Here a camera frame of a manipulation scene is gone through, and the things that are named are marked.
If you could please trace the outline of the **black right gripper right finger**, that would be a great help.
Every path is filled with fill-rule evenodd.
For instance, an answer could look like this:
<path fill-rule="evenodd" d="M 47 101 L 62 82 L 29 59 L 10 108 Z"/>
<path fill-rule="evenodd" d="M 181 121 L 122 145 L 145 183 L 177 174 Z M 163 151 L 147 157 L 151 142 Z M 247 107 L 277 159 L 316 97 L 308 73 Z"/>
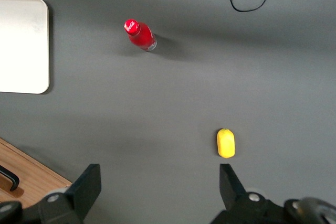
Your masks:
<path fill-rule="evenodd" d="M 243 187 L 230 164 L 219 167 L 219 190 L 225 210 L 211 223 L 285 223 L 283 208 Z"/>

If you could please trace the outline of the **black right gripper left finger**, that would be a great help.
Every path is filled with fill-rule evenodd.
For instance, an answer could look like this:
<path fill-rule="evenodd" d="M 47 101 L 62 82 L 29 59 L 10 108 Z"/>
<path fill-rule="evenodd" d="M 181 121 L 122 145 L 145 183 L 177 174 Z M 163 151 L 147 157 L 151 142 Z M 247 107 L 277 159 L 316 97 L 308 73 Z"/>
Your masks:
<path fill-rule="evenodd" d="M 99 164 L 90 164 L 65 192 L 46 196 L 39 203 L 41 223 L 84 223 L 101 193 Z"/>

